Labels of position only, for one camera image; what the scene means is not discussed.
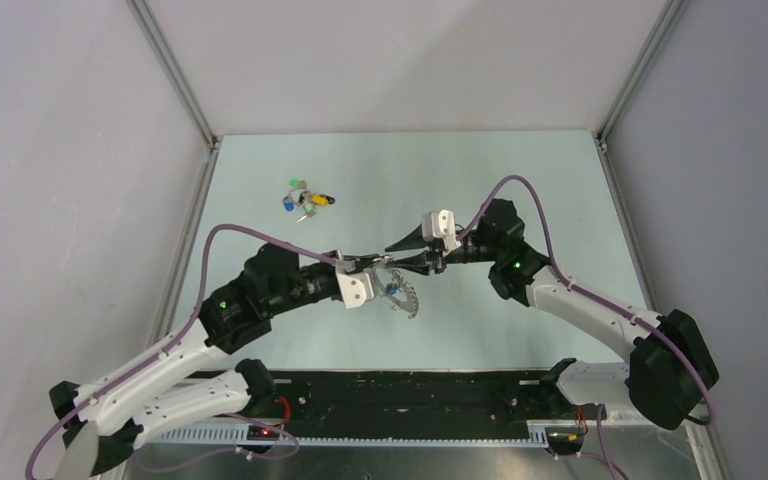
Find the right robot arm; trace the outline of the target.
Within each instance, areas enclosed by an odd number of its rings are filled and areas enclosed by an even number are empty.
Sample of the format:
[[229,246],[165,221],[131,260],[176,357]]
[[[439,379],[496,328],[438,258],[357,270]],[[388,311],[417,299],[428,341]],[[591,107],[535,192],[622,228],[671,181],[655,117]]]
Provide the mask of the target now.
[[543,409],[564,418],[580,404],[613,396],[653,424],[674,430],[683,422],[708,425],[695,414],[719,371],[695,319],[678,309],[668,314],[637,308],[559,273],[550,258],[524,238],[525,223],[514,203],[493,199],[475,229],[458,229],[450,211],[424,215],[422,223],[386,252],[411,251],[393,265],[420,275],[451,264],[487,262],[488,279],[504,300],[554,315],[588,334],[621,358],[608,367],[612,379],[584,382],[595,366],[575,360],[540,394]]

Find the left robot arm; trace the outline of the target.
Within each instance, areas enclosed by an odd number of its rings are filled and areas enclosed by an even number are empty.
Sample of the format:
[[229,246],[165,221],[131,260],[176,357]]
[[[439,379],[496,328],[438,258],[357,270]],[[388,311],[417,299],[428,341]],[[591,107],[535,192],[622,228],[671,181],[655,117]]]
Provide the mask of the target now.
[[63,381],[49,397],[64,430],[59,479],[89,479],[126,460],[151,439],[224,414],[264,416],[276,403],[274,380],[256,359],[182,389],[177,383],[265,336],[272,319],[321,300],[357,308],[374,299],[382,255],[339,252],[303,266],[299,250],[267,243],[240,275],[202,299],[192,317],[149,349],[94,382]]

